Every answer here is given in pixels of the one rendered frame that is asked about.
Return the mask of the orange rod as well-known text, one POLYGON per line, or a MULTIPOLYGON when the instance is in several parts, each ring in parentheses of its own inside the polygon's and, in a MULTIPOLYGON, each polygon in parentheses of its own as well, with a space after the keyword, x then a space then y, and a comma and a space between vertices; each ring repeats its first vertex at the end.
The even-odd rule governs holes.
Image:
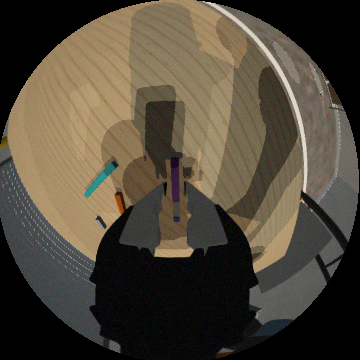
POLYGON ((119 212, 120 212, 120 214, 122 214, 126 210, 126 205, 125 205, 123 193, 117 191, 115 193, 115 199, 116 199, 116 202, 117 202, 119 212))

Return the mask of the turquoise rod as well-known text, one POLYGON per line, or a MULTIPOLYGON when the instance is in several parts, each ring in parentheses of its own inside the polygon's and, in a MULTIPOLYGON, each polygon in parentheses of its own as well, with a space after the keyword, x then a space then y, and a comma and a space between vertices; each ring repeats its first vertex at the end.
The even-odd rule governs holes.
POLYGON ((92 185, 85 192, 84 196, 88 198, 94 190, 118 167, 119 165, 115 162, 111 162, 107 168, 98 176, 98 178, 92 183, 92 185))

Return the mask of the purple rod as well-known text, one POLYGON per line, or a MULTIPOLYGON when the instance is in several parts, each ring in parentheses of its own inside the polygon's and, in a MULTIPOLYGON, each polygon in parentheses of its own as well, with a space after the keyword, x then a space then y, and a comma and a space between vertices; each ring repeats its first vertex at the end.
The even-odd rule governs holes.
POLYGON ((171 157, 172 201, 179 201, 179 157, 171 157))

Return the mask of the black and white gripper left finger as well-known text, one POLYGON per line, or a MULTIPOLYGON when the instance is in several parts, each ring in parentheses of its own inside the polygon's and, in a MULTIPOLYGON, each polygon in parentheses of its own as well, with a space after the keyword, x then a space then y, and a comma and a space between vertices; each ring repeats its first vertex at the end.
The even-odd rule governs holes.
POLYGON ((104 234, 96 254, 94 270, 89 280, 96 284, 103 269, 116 259, 139 255, 148 248, 155 256, 160 245, 159 213, 166 196, 167 182, 162 182, 133 206, 129 206, 104 234))

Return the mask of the grey rod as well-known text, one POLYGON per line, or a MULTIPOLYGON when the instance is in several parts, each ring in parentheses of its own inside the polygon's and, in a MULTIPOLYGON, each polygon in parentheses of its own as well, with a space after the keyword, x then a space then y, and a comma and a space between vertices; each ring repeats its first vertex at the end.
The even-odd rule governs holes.
POLYGON ((173 216, 180 217, 180 199, 179 201, 173 201, 173 216))
POLYGON ((97 217, 96 218, 96 221, 97 221, 97 223, 99 224, 99 226, 101 227, 101 229, 106 229, 106 224, 104 223, 104 221, 102 220, 102 218, 101 217, 97 217))

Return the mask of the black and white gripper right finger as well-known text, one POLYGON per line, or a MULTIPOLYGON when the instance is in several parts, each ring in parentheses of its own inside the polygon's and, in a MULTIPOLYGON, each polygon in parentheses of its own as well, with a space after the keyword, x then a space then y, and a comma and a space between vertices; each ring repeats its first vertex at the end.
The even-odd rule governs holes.
POLYGON ((258 285, 248 240, 235 221, 196 187, 184 182, 184 196, 191 217, 187 221, 187 244, 204 249, 204 256, 218 257, 238 267, 249 288, 258 285))

